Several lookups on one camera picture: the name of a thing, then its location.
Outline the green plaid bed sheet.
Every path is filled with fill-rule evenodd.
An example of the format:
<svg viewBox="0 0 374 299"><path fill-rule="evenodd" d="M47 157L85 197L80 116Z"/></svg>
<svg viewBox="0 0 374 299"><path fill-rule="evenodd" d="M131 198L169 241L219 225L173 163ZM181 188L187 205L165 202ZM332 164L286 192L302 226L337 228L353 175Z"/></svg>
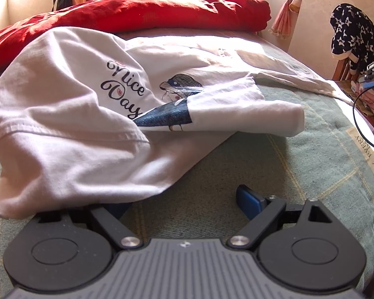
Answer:
<svg viewBox="0 0 374 299"><path fill-rule="evenodd" d="M190 31L258 38L188 29L118 37ZM301 133L284 137L235 132L162 193L129 202L120 222L143 245L118 252L98 279L69 292L30 292L12 284L4 252L41 212L25 219L0 217L0 298L362 298L374 277L374 136L344 93L335 99L269 79L257 85L265 96L303 107ZM309 198L321 201L365 251L358 284L337 293L298 292L266 275L253 252L229 248L228 239L249 222L236 203L241 184L289 205L302 205Z"/></svg>

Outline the white printed t-shirt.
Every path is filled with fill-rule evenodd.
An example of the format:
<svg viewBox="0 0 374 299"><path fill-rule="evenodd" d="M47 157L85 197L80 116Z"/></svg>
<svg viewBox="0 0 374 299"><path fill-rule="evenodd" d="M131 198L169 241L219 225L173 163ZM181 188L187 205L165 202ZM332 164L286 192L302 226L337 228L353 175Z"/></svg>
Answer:
<svg viewBox="0 0 374 299"><path fill-rule="evenodd" d="M256 37L45 32L0 76L0 217L140 201L235 132L301 133L303 107L265 96L260 79L344 96Z"/></svg>

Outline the black star pattern garment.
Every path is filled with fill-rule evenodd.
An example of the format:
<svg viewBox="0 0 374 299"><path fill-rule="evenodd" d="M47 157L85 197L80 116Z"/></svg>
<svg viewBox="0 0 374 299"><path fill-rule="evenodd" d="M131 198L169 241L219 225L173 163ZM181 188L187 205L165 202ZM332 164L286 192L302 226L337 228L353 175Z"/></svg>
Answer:
<svg viewBox="0 0 374 299"><path fill-rule="evenodd" d="M349 60L349 73L366 71L374 61L374 24L359 8L349 3L337 5L330 16L334 31L332 57Z"/></svg>

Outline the pink clothes pile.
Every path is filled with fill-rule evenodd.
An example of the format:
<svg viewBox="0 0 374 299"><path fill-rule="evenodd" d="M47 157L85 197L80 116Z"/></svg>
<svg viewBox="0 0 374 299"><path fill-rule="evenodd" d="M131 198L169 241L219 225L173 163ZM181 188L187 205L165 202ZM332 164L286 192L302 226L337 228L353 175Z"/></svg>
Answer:
<svg viewBox="0 0 374 299"><path fill-rule="evenodd" d="M348 92L351 92L351 98L355 101L357 96L362 93L363 90L367 88L371 88L371 90L365 92L360 96L360 101L357 101L357 104L363 105L367 110L371 111L374 115L374 81L366 82L366 83L358 83L353 82L352 80L349 82L350 87L348 88Z"/></svg>

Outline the red rolled duvet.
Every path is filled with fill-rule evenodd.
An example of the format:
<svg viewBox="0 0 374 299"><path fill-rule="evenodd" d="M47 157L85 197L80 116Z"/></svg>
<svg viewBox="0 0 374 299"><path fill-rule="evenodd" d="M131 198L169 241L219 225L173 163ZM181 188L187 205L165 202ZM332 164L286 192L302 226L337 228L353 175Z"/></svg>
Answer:
<svg viewBox="0 0 374 299"><path fill-rule="evenodd" d="M153 28L260 32L271 19L265 0L92 0L41 13L0 30L0 72L47 30L61 26L108 33Z"/></svg>

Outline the orange curtain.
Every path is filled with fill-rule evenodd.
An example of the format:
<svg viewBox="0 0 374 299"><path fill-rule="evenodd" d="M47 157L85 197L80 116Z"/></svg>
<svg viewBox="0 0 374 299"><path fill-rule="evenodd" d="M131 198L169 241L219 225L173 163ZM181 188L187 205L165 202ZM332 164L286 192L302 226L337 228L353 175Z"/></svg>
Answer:
<svg viewBox="0 0 374 299"><path fill-rule="evenodd" d="M302 0L286 0L280 8L276 19L270 28L273 35L286 38L290 36L292 29L291 17L293 13L299 13Z"/></svg>

